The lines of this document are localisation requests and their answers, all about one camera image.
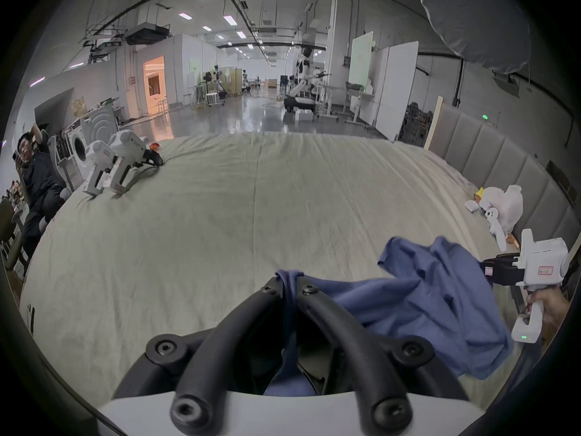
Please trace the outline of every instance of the person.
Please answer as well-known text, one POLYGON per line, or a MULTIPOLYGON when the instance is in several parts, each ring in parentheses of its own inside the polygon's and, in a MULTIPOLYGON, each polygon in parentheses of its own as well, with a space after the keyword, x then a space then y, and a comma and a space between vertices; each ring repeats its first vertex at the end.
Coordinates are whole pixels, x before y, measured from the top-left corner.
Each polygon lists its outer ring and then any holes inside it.
POLYGON ((18 140, 18 155, 16 156, 16 171, 20 182, 24 183, 23 191, 28 197, 29 211, 22 234, 22 247, 28 257, 31 257, 42 235, 40 222, 44 218, 48 223, 63 206, 61 191, 64 183, 52 165, 48 150, 48 134, 40 131, 33 124, 30 133, 24 133, 18 140), (37 149, 33 150, 33 136, 37 149))
POLYGON ((543 347, 547 347, 561 327, 569 311, 569 302, 561 292, 558 286, 551 286, 544 289, 538 289, 527 296, 527 311, 530 312, 530 306, 533 302, 543 301, 543 325, 541 328, 541 337, 544 339, 543 347))
POLYGON ((542 301, 544 306, 543 323, 558 328, 569 311, 569 302, 558 286, 538 289, 529 294, 527 304, 542 301))

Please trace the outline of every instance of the wooden frame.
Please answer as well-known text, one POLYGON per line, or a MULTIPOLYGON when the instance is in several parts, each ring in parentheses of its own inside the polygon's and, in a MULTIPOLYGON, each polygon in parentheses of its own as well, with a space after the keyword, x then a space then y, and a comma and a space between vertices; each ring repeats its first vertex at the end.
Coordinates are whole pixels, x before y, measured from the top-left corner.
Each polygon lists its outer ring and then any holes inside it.
POLYGON ((436 130, 436 127, 438 125, 438 119, 440 118, 440 111, 441 111, 441 106, 443 105, 443 103, 444 103, 444 98, 438 97, 438 101, 436 102, 436 109, 434 110, 434 116, 432 118, 432 124, 430 124, 428 136, 426 137, 426 142, 424 144, 424 148, 426 150, 430 149, 430 144, 432 143, 432 137, 433 137, 434 131, 436 130))

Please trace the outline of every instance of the white partition panel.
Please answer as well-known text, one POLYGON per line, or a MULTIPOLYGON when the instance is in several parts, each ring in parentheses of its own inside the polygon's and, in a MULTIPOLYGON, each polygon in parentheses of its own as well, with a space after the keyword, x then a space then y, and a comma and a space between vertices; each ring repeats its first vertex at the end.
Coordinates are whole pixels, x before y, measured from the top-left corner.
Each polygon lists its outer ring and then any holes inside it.
POLYGON ((410 100, 418 47, 419 44, 415 41, 389 48, 383 90, 376 93, 380 96, 380 101, 375 128, 391 142, 396 141, 402 128, 410 100))

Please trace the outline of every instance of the ceiling pipe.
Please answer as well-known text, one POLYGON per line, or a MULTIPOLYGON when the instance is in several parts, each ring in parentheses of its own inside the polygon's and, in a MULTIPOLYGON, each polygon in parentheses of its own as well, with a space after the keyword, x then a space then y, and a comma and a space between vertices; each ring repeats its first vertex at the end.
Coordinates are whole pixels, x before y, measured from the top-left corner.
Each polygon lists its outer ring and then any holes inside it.
MULTIPOLYGON (((216 45, 216 48, 234 48, 234 47, 246 47, 248 42, 237 42, 236 44, 228 45, 216 45)), ((325 47, 320 45, 313 45, 313 44, 304 44, 304 43, 296 43, 292 44, 290 42, 263 42, 262 44, 258 44, 258 46, 263 45, 265 47, 302 47, 302 48, 312 48, 313 50, 322 50, 327 51, 325 47)))
POLYGON ((108 26, 112 25, 115 21, 117 21, 120 17, 126 15, 127 13, 129 13, 131 10, 134 10, 135 8, 140 7, 142 4, 146 4, 147 2, 149 2, 151 0, 140 0, 138 1, 136 4, 131 5, 130 7, 126 8, 125 10, 123 10, 121 13, 119 13, 117 16, 113 17, 112 19, 110 19, 109 21, 107 21, 104 25, 102 25, 101 27, 98 28, 98 30, 93 34, 93 35, 98 35, 98 33, 100 33, 102 30, 106 29, 108 26))
MULTIPOLYGON (((252 39, 254 39, 255 45, 260 46, 260 44, 258 43, 258 39, 254 35, 254 30, 251 28, 250 23, 248 22, 248 20, 246 19, 246 16, 244 15, 244 13, 242 12, 242 10, 238 6, 238 3, 236 3, 236 0, 230 0, 230 1, 234 4, 234 7, 236 8, 236 11, 238 12, 238 14, 240 16, 242 16, 242 19, 244 21, 244 24, 248 28, 248 32, 251 33, 252 39)), ((266 62, 270 64, 270 62, 266 58, 266 55, 264 54, 264 52, 262 52, 262 55, 264 56, 264 59, 266 60, 266 62)))

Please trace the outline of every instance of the glossy floor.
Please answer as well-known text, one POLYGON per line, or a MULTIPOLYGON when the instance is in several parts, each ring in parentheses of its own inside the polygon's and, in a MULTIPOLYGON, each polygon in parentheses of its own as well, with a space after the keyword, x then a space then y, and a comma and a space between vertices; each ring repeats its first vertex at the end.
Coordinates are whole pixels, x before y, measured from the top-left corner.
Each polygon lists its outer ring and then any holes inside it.
POLYGON ((261 92, 225 100, 221 106, 192 110, 189 106, 153 119, 138 120, 130 127, 139 136, 153 141, 175 137, 207 134, 236 134, 242 132, 280 131, 283 133, 344 134, 380 138, 381 135, 357 124, 321 117, 314 121, 294 122, 294 114, 287 113, 276 93, 261 92))

